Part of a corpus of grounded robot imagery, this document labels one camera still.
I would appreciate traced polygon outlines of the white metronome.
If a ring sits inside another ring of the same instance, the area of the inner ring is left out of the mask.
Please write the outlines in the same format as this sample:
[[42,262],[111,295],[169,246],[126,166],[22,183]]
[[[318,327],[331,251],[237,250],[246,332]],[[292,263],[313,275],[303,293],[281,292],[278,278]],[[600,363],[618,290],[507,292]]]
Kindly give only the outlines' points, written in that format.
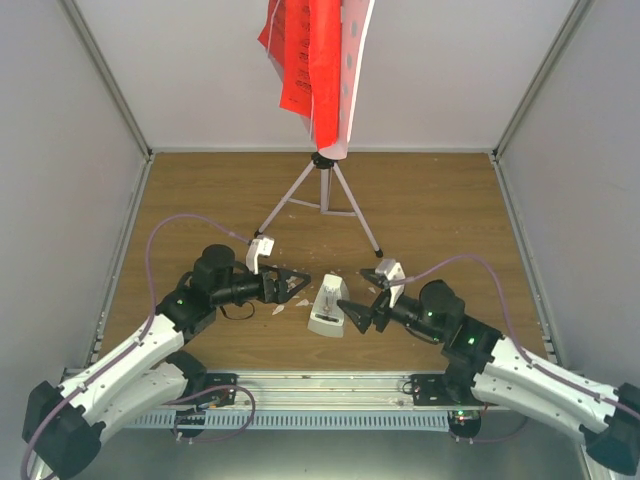
[[346,320],[338,301],[349,299],[344,279],[335,274],[325,274],[312,305],[308,330],[328,338],[343,338]]

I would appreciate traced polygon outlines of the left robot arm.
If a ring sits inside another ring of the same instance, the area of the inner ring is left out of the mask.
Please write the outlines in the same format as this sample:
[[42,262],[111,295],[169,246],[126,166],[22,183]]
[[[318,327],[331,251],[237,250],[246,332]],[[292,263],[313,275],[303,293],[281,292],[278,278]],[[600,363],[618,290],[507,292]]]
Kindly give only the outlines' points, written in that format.
[[254,239],[245,262],[226,245],[206,247],[176,288],[152,304],[149,318],[108,355],[57,386],[36,386],[22,430],[22,477],[48,470],[70,479],[145,412],[201,400],[207,369],[184,346],[223,307],[253,301],[284,305],[311,281],[305,273],[260,264],[259,257],[272,250],[269,242]]

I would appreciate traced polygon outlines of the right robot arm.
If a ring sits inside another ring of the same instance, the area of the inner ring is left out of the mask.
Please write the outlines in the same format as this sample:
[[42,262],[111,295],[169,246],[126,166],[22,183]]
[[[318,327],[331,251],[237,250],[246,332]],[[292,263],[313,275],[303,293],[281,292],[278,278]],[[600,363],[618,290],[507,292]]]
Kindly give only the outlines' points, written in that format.
[[448,366],[443,393],[451,403],[472,398],[507,407],[581,443],[603,467],[633,476],[639,470],[639,389],[590,380],[531,353],[514,338],[465,311],[464,301],[442,279],[418,297],[405,294],[406,279],[379,269],[362,275],[381,287],[369,305],[340,300],[338,307],[365,333],[396,322],[411,335],[438,345]]

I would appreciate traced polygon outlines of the white debris pile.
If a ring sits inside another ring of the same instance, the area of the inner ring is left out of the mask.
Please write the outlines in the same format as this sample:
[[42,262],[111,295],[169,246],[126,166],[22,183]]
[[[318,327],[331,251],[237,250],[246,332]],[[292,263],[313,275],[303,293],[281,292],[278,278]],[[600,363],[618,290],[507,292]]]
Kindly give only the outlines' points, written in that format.
[[293,299],[287,303],[284,304],[278,304],[276,305],[272,312],[271,315],[275,316],[278,315],[280,313],[282,313],[286,308],[288,307],[299,307],[299,308],[306,308],[306,307],[310,307],[312,305],[312,303],[307,299],[307,298],[302,298],[298,295],[294,296]]

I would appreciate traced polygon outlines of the red sheet music paper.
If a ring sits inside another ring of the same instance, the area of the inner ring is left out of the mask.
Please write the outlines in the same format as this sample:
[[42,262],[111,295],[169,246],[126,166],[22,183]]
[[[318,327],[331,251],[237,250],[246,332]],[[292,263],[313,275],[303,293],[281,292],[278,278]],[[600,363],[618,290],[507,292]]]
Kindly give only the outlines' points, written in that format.
[[280,107],[310,121],[318,149],[338,139],[341,3],[270,1],[258,37],[281,72]]

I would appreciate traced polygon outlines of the white tripod music stand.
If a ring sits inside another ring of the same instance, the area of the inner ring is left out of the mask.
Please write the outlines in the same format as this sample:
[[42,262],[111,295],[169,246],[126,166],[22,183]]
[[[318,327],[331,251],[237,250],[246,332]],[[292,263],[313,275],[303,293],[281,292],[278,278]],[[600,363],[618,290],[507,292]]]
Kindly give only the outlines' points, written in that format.
[[311,154],[311,159],[302,173],[256,229],[254,235],[264,234],[285,204],[294,203],[315,208],[324,215],[357,218],[375,255],[380,258],[383,256],[382,248],[375,239],[340,167],[340,162],[348,155],[365,41],[375,3],[373,1],[339,2],[341,3],[342,36],[338,139],[332,146],[318,149],[310,121],[299,115],[305,123],[316,151]]

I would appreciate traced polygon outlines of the aluminium rail frame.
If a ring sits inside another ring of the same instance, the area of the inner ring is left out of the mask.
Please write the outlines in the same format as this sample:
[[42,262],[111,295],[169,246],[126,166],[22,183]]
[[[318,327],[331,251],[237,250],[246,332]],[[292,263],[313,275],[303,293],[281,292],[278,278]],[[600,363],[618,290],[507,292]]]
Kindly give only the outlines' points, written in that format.
[[[483,404],[480,407],[421,407],[401,392],[401,386],[414,373],[402,371],[251,371],[236,372],[238,382],[233,405],[215,407],[206,405],[160,405],[152,410],[172,410],[176,421],[210,410],[242,410],[249,413],[248,420],[237,430],[218,430],[224,436],[234,436],[251,429],[249,425],[258,411],[442,411],[447,414],[449,430],[390,431],[401,433],[435,432],[441,438],[454,435],[456,424],[463,426],[460,438],[470,440],[480,425],[483,408],[509,409]],[[172,429],[181,441],[202,437],[207,430]]]

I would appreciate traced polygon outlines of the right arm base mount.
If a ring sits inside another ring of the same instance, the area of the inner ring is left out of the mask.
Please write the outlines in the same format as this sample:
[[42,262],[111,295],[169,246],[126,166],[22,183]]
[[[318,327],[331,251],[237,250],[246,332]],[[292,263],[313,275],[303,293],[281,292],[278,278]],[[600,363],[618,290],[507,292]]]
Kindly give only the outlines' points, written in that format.
[[480,407],[483,403],[468,391],[449,389],[441,373],[414,373],[405,380],[401,392],[421,407]]

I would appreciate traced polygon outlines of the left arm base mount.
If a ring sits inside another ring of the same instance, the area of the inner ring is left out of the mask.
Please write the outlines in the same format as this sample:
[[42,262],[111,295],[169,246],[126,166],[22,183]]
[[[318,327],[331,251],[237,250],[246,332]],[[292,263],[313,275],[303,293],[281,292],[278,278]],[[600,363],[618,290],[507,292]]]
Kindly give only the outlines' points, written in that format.
[[202,380],[189,383],[182,396],[167,405],[206,405],[207,408],[233,405],[237,382],[236,373],[208,372]]

